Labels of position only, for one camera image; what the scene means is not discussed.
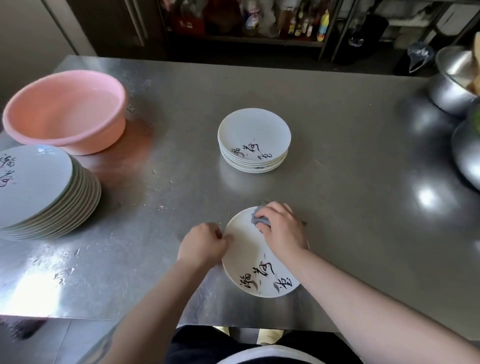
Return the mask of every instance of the forearm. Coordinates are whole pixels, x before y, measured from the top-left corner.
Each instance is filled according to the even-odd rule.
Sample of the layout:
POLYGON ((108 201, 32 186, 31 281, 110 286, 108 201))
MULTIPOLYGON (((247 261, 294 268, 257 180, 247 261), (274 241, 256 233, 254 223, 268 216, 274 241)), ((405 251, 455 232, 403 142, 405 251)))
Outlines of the forearm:
POLYGON ((314 253, 285 263, 369 364, 480 363, 480 351, 456 333, 314 253))
POLYGON ((95 354, 103 355, 99 364, 163 362, 183 309, 207 271, 177 261, 110 333, 110 344, 106 337, 107 347, 87 354, 79 364, 89 363, 95 354))

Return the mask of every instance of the person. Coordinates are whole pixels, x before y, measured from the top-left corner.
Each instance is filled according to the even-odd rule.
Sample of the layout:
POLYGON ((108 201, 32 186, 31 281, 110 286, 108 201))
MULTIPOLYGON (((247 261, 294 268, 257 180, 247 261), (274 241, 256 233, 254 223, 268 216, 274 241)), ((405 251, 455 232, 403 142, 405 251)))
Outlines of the person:
POLYGON ((271 227, 256 227, 272 252, 356 354, 332 333, 293 331, 278 345, 257 346, 237 343, 212 327, 175 332, 188 300, 233 239, 208 223, 192 228, 176 263, 78 364, 361 363, 358 356, 369 364, 480 363, 480 351, 463 337, 311 252, 287 204, 271 202, 256 215, 270 222, 271 227))

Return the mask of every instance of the yellow bottle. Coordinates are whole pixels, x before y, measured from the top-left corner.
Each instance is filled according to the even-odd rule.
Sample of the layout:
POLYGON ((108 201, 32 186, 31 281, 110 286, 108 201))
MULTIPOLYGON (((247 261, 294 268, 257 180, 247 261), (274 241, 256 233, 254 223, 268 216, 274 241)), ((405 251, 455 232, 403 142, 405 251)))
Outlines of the yellow bottle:
POLYGON ((323 42, 325 39, 325 33, 327 32, 328 23, 330 22, 330 14, 328 13, 328 9, 325 10, 325 14, 322 15, 320 19, 320 27, 318 28, 317 33, 317 41, 323 42))

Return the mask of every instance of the metal bowl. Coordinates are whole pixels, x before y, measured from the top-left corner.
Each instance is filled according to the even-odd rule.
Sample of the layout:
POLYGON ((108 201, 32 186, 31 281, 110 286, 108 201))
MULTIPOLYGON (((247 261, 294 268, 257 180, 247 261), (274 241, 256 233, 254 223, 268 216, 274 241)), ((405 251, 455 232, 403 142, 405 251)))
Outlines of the metal bowl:
POLYGON ((452 135, 452 152, 460 172, 480 190, 480 134, 475 128, 475 118, 480 118, 480 102, 477 100, 452 135))
POLYGON ((466 86, 475 78, 472 52, 461 46, 445 47, 438 51, 435 64, 439 71, 432 76, 428 92, 433 103, 443 111, 464 118, 477 95, 466 86))

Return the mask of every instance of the pink basin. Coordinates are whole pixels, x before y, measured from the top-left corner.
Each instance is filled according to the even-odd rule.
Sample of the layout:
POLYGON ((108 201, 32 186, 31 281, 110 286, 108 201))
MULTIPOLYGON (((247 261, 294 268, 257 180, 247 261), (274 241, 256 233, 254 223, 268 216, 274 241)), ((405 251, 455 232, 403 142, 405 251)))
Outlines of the pink basin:
POLYGON ((125 88, 112 76, 83 70, 55 73, 11 98, 3 112, 3 127, 22 144, 92 154, 121 137, 127 102, 125 88))

